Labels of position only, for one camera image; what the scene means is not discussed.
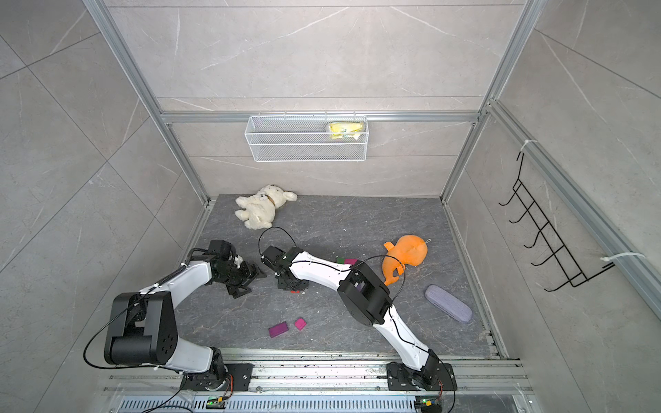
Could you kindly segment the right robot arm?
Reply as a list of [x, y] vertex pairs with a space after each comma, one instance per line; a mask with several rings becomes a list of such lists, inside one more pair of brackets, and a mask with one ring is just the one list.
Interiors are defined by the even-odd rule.
[[261, 261], [274, 271], [278, 287], [301, 291], [309, 282], [338, 293], [349, 314], [375, 328], [391, 344], [399, 362], [387, 364], [388, 389], [396, 391], [454, 392], [458, 389], [451, 365], [423, 344], [408, 328], [384, 282], [364, 261], [353, 265], [331, 263], [294, 247], [282, 251], [270, 246]]

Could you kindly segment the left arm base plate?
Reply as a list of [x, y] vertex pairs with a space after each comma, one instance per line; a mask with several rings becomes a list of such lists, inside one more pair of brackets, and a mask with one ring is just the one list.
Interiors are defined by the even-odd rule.
[[182, 377], [181, 390], [193, 392], [247, 392], [253, 373], [251, 363], [213, 365], [205, 373], [186, 373]]

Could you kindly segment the purple rectangular block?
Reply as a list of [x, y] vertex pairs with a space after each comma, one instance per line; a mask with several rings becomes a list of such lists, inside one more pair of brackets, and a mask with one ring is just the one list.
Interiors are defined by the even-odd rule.
[[279, 337], [280, 335], [288, 332], [289, 327], [287, 322], [282, 322], [269, 328], [269, 335], [271, 338]]

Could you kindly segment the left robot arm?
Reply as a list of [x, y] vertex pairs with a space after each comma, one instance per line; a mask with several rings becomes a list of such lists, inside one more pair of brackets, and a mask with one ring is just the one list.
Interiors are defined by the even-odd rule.
[[222, 284], [237, 299], [249, 294], [251, 282], [264, 276], [227, 241], [213, 240], [206, 249], [191, 249], [174, 272], [114, 299], [110, 320], [101, 328], [106, 335], [102, 368], [161, 368], [182, 375], [182, 390], [247, 391], [252, 364], [225, 364], [219, 349], [180, 337], [176, 309], [199, 287]]

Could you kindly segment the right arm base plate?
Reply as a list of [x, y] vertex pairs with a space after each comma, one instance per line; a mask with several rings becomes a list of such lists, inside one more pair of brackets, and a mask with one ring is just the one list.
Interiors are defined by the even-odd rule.
[[388, 363], [386, 368], [387, 386], [391, 392], [457, 390], [454, 369], [449, 363], [438, 363], [428, 372], [415, 371], [397, 362]]

